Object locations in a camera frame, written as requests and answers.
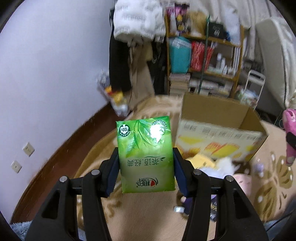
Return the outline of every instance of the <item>tissue package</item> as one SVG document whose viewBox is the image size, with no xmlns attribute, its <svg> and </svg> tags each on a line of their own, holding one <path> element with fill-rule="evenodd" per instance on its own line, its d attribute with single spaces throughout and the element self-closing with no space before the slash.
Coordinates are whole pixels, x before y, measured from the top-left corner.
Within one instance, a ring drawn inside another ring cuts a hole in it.
<svg viewBox="0 0 296 241">
<path fill-rule="evenodd" d="M 122 192 L 175 190 L 170 118 L 116 123 Z"/>
</svg>

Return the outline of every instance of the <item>wall outlet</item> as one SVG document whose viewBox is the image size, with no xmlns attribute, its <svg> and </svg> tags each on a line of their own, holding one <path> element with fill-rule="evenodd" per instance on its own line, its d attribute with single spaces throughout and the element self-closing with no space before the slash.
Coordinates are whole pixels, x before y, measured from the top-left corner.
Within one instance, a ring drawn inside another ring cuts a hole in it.
<svg viewBox="0 0 296 241">
<path fill-rule="evenodd" d="M 24 152 L 30 157 L 35 151 L 34 147 L 28 142 L 26 146 L 23 147 Z"/>
<path fill-rule="evenodd" d="M 21 164 L 19 164 L 17 161 L 14 161 L 14 162 L 11 164 L 11 168 L 12 168 L 16 173 L 19 173 L 19 171 L 21 170 L 22 166 L 21 166 Z"/>
</svg>

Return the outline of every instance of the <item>cardboard box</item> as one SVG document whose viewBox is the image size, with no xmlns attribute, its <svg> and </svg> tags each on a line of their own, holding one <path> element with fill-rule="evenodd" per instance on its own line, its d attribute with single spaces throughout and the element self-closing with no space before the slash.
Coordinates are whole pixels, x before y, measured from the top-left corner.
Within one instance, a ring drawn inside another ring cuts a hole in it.
<svg viewBox="0 0 296 241">
<path fill-rule="evenodd" d="M 213 96 L 185 93 L 175 146 L 183 158 L 204 154 L 249 161 L 268 134 L 247 105 Z"/>
</svg>

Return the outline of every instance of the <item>wooden shelf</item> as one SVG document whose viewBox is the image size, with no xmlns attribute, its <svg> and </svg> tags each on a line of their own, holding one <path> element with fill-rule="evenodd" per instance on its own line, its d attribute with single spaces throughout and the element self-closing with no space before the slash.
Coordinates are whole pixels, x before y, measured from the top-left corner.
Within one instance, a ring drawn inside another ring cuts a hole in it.
<svg viewBox="0 0 296 241">
<path fill-rule="evenodd" d="M 180 34 L 180 36 L 187 38 L 187 39 L 205 40 L 205 36 L 198 37 L 198 36 L 191 36 L 190 34 Z M 174 35 L 174 34 L 169 34 L 169 37 L 178 37 L 178 36 Z M 226 40 L 217 39 L 217 38 L 213 38 L 213 37 L 209 37 L 208 39 L 209 39 L 209 41 L 217 42 L 219 44 L 224 44 L 224 45 L 228 45 L 231 47 L 240 47 L 240 45 L 233 44 L 233 43 L 226 41 Z"/>
<path fill-rule="evenodd" d="M 189 68 L 188 72 L 190 72 L 190 73 L 201 73 L 201 72 L 196 71 L 196 70 L 194 70 L 192 68 Z M 210 75 L 210 76 L 214 76 L 214 77 L 228 79 L 228 80 L 231 80 L 231 81 L 236 81 L 235 80 L 235 76 L 224 75 L 224 74 L 217 74 L 217 73 L 210 72 L 210 71 L 205 71 L 205 74 L 206 75 Z"/>
</svg>

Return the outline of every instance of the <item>black garment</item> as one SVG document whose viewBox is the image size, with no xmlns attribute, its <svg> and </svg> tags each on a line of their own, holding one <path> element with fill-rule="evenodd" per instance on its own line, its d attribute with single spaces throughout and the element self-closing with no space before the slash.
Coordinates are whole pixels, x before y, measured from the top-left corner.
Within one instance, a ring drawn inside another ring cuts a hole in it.
<svg viewBox="0 0 296 241">
<path fill-rule="evenodd" d="M 131 90 L 131 81 L 129 76 L 128 55 L 129 47 L 126 43 L 115 40 L 114 9 L 110 10 L 110 20 L 112 21 L 112 33 L 109 45 L 109 76 L 112 90 L 129 91 Z"/>
<path fill-rule="evenodd" d="M 154 79 L 153 87 L 156 95 L 165 94 L 164 84 L 167 63 L 167 47 L 166 41 L 163 43 L 151 42 L 153 50 L 153 59 L 148 61 L 148 67 L 151 78 Z"/>
</svg>

